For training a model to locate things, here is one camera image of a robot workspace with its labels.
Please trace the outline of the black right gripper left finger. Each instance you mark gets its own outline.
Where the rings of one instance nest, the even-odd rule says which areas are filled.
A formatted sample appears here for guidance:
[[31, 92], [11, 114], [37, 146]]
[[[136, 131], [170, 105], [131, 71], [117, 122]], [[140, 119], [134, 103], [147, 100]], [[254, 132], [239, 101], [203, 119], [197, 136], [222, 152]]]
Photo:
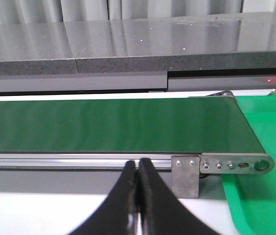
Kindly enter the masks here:
[[101, 205], [72, 235], [135, 235], [137, 233], [135, 161], [126, 162]]

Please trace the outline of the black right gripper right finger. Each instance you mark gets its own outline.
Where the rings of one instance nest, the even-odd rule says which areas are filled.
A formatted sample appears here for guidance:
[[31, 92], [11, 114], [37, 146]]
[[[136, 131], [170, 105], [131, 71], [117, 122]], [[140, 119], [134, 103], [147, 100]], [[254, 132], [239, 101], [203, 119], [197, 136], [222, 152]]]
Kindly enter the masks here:
[[217, 235], [189, 212], [167, 187], [151, 160], [138, 168], [140, 214], [144, 235]]

